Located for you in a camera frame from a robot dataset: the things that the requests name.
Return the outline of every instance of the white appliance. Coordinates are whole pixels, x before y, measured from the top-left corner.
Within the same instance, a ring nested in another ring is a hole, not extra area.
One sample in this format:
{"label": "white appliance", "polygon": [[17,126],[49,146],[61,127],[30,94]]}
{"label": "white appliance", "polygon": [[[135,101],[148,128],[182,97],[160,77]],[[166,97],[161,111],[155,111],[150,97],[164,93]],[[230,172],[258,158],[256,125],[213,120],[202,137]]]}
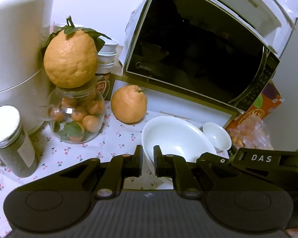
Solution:
{"label": "white appliance", "polygon": [[[292,28],[282,11],[273,0],[210,0],[231,14],[237,21],[253,32],[277,57],[281,57]],[[119,60],[124,65],[131,48],[132,39],[141,24],[139,19],[146,10],[149,0],[142,0],[132,12],[126,27],[124,48]]]}
{"label": "white appliance", "polygon": [[0,0],[0,106],[17,107],[30,134],[43,123],[48,102],[40,50],[52,5],[53,0]]}

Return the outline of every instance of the microwave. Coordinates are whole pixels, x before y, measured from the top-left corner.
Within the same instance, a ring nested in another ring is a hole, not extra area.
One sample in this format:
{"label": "microwave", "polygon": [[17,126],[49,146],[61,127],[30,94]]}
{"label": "microwave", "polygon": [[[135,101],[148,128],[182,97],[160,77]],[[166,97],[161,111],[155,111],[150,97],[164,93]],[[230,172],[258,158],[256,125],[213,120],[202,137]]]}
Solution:
{"label": "microwave", "polygon": [[146,0],[123,65],[247,111],[278,63],[251,23],[218,0]]}

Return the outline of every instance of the wall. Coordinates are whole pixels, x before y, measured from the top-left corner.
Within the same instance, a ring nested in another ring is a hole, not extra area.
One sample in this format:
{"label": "wall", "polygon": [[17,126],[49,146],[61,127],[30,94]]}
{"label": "wall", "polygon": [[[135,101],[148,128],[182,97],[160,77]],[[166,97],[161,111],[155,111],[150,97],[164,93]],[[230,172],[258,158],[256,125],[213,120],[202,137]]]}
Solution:
{"label": "wall", "polygon": [[74,23],[103,32],[123,45],[125,27],[138,2],[139,0],[54,0],[51,20],[63,23],[71,15]]}
{"label": "wall", "polygon": [[273,78],[285,101],[265,119],[275,150],[298,149],[298,29],[285,49]]}

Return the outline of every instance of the cherry print tablecloth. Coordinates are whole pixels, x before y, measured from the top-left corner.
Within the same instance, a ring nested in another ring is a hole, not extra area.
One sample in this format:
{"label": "cherry print tablecloth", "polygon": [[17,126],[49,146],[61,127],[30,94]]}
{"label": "cherry print tablecloth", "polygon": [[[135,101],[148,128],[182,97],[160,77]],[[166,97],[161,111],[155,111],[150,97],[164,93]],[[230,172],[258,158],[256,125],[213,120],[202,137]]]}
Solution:
{"label": "cherry print tablecloth", "polygon": [[[0,167],[0,236],[4,237],[11,231],[4,216],[2,205],[5,197],[13,189],[43,178],[52,173],[70,167],[80,161],[97,157],[101,162],[108,162],[112,157],[121,154],[133,154],[137,145],[141,144],[141,132],[144,125],[152,118],[166,115],[148,111],[144,119],[133,125],[118,121],[106,102],[106,112],[103,127],[98,136],[86,144],[67,144],[60,141],[45,124],[32,137],[32,144],[36,150],[39,165],[34,174],[27,178],[18,178],[7,167]],[[203,124],[192,122],[200,128]],[[142,176],[130,177],[124,182],[126,189],[156,189],[163,184],[164,178],[154,176],[144,160]]]}

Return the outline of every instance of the jar lid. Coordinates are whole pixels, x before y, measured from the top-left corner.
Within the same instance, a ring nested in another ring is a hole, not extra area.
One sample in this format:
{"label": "jar lid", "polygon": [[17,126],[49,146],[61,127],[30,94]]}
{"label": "jar lid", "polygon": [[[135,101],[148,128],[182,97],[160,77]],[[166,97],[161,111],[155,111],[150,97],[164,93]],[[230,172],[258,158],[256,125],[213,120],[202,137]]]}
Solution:
{"label": "jar lid", "polygon": [[60,91],[64,92],[67,97],[84,97],[86,96],[90,91],[92,91],[97,84],[97,78],[93,76],[93,78],[85,83],[83,86],[76,87],[76,88],[62,88],[57,87]]}
{"label": "jar lid", "polygon": [[96,74],[110,73],[111,69],[114,66],[114,64],[115,64],[114,62],[113,63],[106,63],[106,64],[99,63]]}
{"label": "jar lid", "polygon": [[20,124],[20,113],[14,106],[0,107],[0,142],[9,139]]}

